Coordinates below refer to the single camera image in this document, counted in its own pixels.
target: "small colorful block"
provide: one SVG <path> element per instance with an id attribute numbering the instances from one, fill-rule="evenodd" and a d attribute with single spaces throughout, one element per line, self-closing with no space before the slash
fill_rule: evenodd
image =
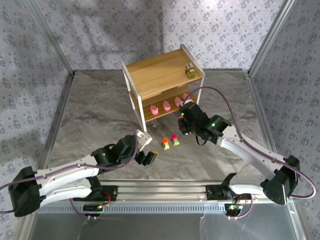
<path id="1" fill-rule="evenodd" d="M 177 135 L 175 135 L 175 134 L 172 134 L 172 136 L 171 136 L 171 141 L 172 141 L 172 143 L 173 143 L 173 146 L 177 146 L 177 145 L 180 144 L 179 141 L 178 141 L 178 137 L 177 137 Z"/>
<path id="2" fill-rule="evenodd" d="M 164 150 L 168 150 L 168 149 L 170 148 L 168 138 L 164 138 L 164 139 L 162 140 L 162 146 L 163 146 L 163 149 L 164 149 Z"/>

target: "wooden shelf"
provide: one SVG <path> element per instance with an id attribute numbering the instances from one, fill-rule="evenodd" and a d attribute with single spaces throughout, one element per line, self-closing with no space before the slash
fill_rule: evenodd
<path id="1" fill-rule="evenodd" d="M 202 79 L 202 73 L 195 68 L 195 76 L 188 77 L 185 66 L 191 63 L 183 49 L 177 49 L 158 56 L 127 65 L 127 70 L 142 100 L 157 96 L 169 89 Z"/>
<path id="2" fill-rule="evenodd" d="M 130 93 L 131 98 L 134 102 L 134 105 L 136 106 L 138 112 L 140 113 L 139 103 L 138 103 L 136 95 L 133 93 L 133 91 L 130 91 L 129 93 Z M 144 114 L 145 122 L 149 122 L 151 120 L 154 120 L 154 119 L 160 118 L 162 116 L 165 116 L 167 114 L 178 111 L 179 107 L 176 106 L 176 104 L 175 104 L 175 98 L 178 97 L 183 101 L 182 95 L 184 93 L 186 93 L 186 94 L 191 93 L 191 89 L 189 88 L 189 86 L 187 84 L 183 85 L 183 86 L 171 88 L 169 90 L 163 91 L 162 93 L 160 93 L 156 96 L 142 100 L 142 107 L 143 107 L 143 114 Z M 197 99 L 194 95 L 191 95 L 190 98 L 194 102 L 197 101 Z M 164 109 L 163 103 L 165 100 L 168 101 L 171 105 L 171 108 L 169 111 L 166 111 Z M 159 111 L 158 115 L 153 115 L 151 113 L 151 111 L 150 111 L 151 105 L 155 105 L 158 108 L 158 111 Z"/>

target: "pink toy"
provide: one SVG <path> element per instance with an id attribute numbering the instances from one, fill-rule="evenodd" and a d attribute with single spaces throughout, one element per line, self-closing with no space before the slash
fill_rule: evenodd
<path id="1" fill-rule="evenodd" d="M 174 99 L 174 103 L 175 103 L 175 105 L 177 106 L 177 107 L 179 107 L 180 106 L 180 104 L 181 104 L 181 99 L 180 99 L 180 97 L 175 97 L 175 99 Z"/>
<path id="2" fill-rule="evenodd" d="M 184 94 L 182 95 L 183 100 L 186 100 L 186 98 L 188 97 L 188 95 L 189 95 L 189 94 L 184 93 Z"/>
<path id="3" fill-rule="evenodd" d="M 150 111 L 153 115 L 158 115 L 159 113 L 158 108 L 155 105 L 150 106 Z"/>
<path id="4" fill-rule="evenodd" d="M 169 103 L 168 101 L 164 101 L 164 102 L 163 102 L 163 108 L 164 108 L 164 110 L 166 110 L 167 112 L 170 111 L 170 108 L 171 108 L 170 103 Z"/>

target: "patterned wallpaper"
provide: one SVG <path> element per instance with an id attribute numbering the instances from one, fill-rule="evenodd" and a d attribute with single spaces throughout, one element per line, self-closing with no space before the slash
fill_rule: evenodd
<path id="1" fill-rule="evenodd" d="M 26 166 L 37 167 L 67 73 L 56 60 L 25 3 L 0 1 L 0 184 Z M 0 209 L 11 210 L 7 190 Z M 0 215 L 0 240 L 11 240 L 18 219 Z"/>
<path id="2" fill-rule="evenodd" d="M 283 0 L 38 0 L 73 69 L 120 69 L 184 43 L 204 68 L 248 69 Z"/>
<path id="3" fill-rule="evenodd" d="M 277 150 L 300 159 L 320 190 L 320 2 L 297 0 L 254 76 Z M 301 194 L 310 192 L 302 182 Z M 299 205 L 320 239 L 320 194 Z"/>

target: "gray stone surface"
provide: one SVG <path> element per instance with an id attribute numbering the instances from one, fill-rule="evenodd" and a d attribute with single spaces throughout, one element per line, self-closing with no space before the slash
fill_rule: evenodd
<path id="1" fill-rule="evenodd" d="M 208 71 L 205 86 L 216 87 L 229 99 L 241 131 L 263 145 L 255 108 L 244 75 Z M 230 119 L 223 99 L 204 89 L 200 107 L 208 116 Z M 195 179 L 223 180 L 236 172 L 234 183 L 260 184 L 261 175 L 250 164 L 226 149 L 208 142 L 199 146 L 193 135 L 183 136 L 178 129 L 177 112 L 147 123 L 153 137 L 145 151 L 158 151 L 159 157 L 150 166 L 136 162 L 100 175 L 108 179 Z M 75 74 L 61 127 L 53 149 L 50 166 L 55 167 L 80 159 L 97 148 L 116 143 L 120 138 L 140 129 L 132 110 L 122 71 L 82 71 Z M 163 138 L 177 134 L 180 145 L 163 150 Z"/>

